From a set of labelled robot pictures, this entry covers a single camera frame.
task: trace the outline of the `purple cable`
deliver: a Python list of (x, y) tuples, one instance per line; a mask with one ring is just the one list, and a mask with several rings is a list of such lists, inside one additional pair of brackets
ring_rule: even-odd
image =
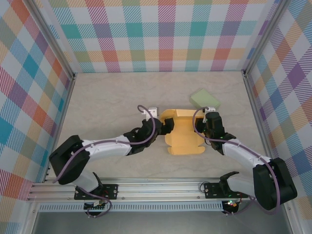
[[(201, 133), (198, 132), (198, 130), (196, 129), (196, 126), (195, 126), (195, 117), (196, 117), (196, 114), (201, 111), (203, 108), (200, 108), (198, 110), (195, 111), (194, 115), (193, 115), (193, 120), (192, 120), (192, 124), (193, 124), (193, 128), (194, 128), (194, 131), (201, 137), (201, 138), (204, 138), (206, 140), (209, 140), (209, 141), (218, 141), (218, 142), (225, 142), (225, 143), (229, 143), (229, 144), (232, 144), (232, 145), (236, 145), (238, 147), (241, 147), (243, 148), (244, 150), (246, 150), (247, 152), (251, 153), (252, 155), (256, 156), (258, 159), (260, 159), (269, 169), (272, 177), (273, 177), (273, 181), (274, 181), (274, 185), (275, 185), (275, 189), (276, 189), (276, 196), (277, 196), (277, 201), (276, 201), (276, 208), (273, 210), (273, 211), (267, 211), (265, 210), (258, 202), (255, 201), (255, 199), (252, 199), (251, 197), (249, 197), (251, 199), (251, 201), (253, 203), (256, 203), (259, 207), (262, 208), (262, 211), (265, 212), (266, 214), (268, 215), (274, 215), (277, 213), (277, 211), (279, 210), (279, 207), (280, 207), (280, 200), (281, 200), (281, 197), (280, 197), (280, 191), (279, 191), (279, 186), (278, 186), (278, 183), (277, 183), (277, 179), (276, 179), (276, 176), (274, 174), (274, 171), (272, 169), (272, 167), (266, 162), (266, 160), (264, 160), (261, 156), (259, 156), (256, 152), (252, 151), (251, 149), (249, 149), (248, 147), (244, 146), (244, 145), (241, 145), (241, 144), (238, 144), (236, 142), (233, 142), (233, 141), (228, 141), (228, 140), (217, 140), (217, 139), (211, 139), (211, 138), (207, 138), (205, 136), (203, 136)], [(240, 212), (237, 212), (236, 214), (240, 214), (242, 211), (245, 211), (247, 210), (248, 208), (250, 207), (247, 206), (245, 209), (241, 210)]]
[[(92, 143), (92, 144), (85, 145), (85, 146), (83, 146), (82, 148), (80, 148), (79, 150), (77, 150), (77, 151), (70, 157), (70, 159), (67, 161), (67, 163), (65, 164), (65, 166), (63, 167), (63, 169), (61, 170), (61, 172), (59, 173), (59, 175), (56, 177), (56, 179), (53, 181), (53, 183), (56, 183), (56, 182), (62, 177), (62, 175), (64, 174), (64, 172), (65, 172), (65, 170), (67, 169), (68, 165), (74, 160), (74, 158), (76, 157), (76, 155), (78, 155), (81, 151), (85, 150), (86, 148), (91, 147), (92, 145), (98, 145), (98, 144), (109, 143), (109, 142), (115, 142), (116, 144), (117, 144), (117, 143), (121, 143), (121, 144), (128, 144), (128, 145), (140, 145), (140, 144), (144, 144), (144, 143), (146, 143), (147, 141), (149, 141), (149, 140), (153, 137), (153, 135), (154, 135), (154, 133), (155, 133), (155, 131), (156, 131), (155, 120), (154, 120), (154, 118), (153, 118), (151, 112), (150, 112), (147, 108), (145, 108), (145, 107), (142, 106), (142, 105), (138, 105), (138, 106), (137, 106), (137, 109), (138, 109), (138, 111), (140, 111), (141, 113), (143, 113), (143, 111), (142, 111), (140, 108), (144, 109), (144, 110), (149, 114), (149, 116), (150, 116), (151, 119), (152, 119), (152, 123), (153, 123), (153, 130), (152, 130), (152, 133), (151, 133), (151, 135), (150, 135), (147, 139), (145, 139), (144, 141), (141, 141), (141, 142), (127, 142), (127, 141), (118, 141), (118, 140), (100, 140), (100, 141), (94, 142), (94, 143)], [(101, 197), (101, 196), (97, 196), (97, 195), (91, 194), (91, 193), (85, 191), (85, 190), (82, 189), (82, 188), (80, 188), (80, 189), (81, 189), (84, 193), (86, 193), (87, 195), (89, 195), (89, 196), (93, 196), (93, 197), (95, 197), (95, 198), (99, 198), (99, 199), (101, 199), (101, 200), (105, 200), (105, 201), (107, 201), (107, 202), (110, 203), (109, 209), (108, 209), (107, 211), (101, 212), (101, 213), (100, 213), (99, 215), (97, 215), (97, 216), (91, 216), (91, 215), (89, 214), (89, 210), (90, 210), (90, 209), (88, 209), (88, 210), (87, 210), (87, 214), (88, 214), (89, 217), (93, 217), (93, 218), (101, 217), (101, 216), (105, 215), (106, 213), (108, 213), (109, 210), (112, 208), (112, 202), (111, 202), (109, 199), (107, 199), (107, 198), (105, 198), (105, 197)]]

